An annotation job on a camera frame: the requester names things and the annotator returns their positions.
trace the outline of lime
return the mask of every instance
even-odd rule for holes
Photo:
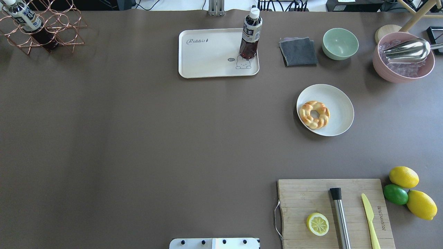
[[[404,189],[396,184],[389,184],[383,188],[385,198],[397,205],[404,205],[408,202],[408,194]]]
[[[417,217],[425,220],[432,220],[437,214],[437,205],[429,195],[421,191],[409,190],[408,196],[409,200],[406,205]]]
[[[393,184],[404,188],[413,188],[420,180],[415,171],[405,166],[394,167],[389,172],[389,179]]]
[[[306,219],[306,225],[317,236],[323,236],[329,231],[328,219],[320,213],[311,213]]]

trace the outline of lemon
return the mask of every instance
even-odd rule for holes
[[[437,205],[429,195],[421,191],[409,190],[408,196],[409,200],[406,205],[417,217],[432,220],[437,214]]]
[[[389,179],[393,184],[404,188],[413,188],[419,182],[417,173],[405,166],[394,167],[389,172]]]
[[[320,213],[311,213],[307,217],[306,225],[317,236],[323,236],[329,231],[328,219]]]

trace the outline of plate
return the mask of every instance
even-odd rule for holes
[[[300,108],[308,101],[322,102],[329,109],[330,118],[328,125],[320,129],[307,127],[300,118]],[[354,107],[351,100],[344,92],[334,86],[317,84],[303,90],[297,99],[297,115],[302,124],[322,136],[336,136],[347,131],[354,121]]]
[[[252,76],[258,54],[239,55],[242,28],[185,30],[179,35],[179,73],[183,78]]]

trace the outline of black box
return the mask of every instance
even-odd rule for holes
[[[135,5],[135,0],[52,0],[51,9],[56,11],[64,11],[70,8],[73,3],[75,7],[80,11],[108,11],[108,10],[127,10],[131,9]],[[46,10],[46,5],[40,3],[40,1],[33,1],[29,5],[32,10]]]
[[[329,12],[377,12],[383,3],[382,0],[355,0],[355,2],[327,0],[326,9]]]

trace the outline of metal scoop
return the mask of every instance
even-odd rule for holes
[[[431,50],[443,47],[443,43],[430,44],[422,38],[398,44],[384,50],[389,63],[418,63],[429,55]]]

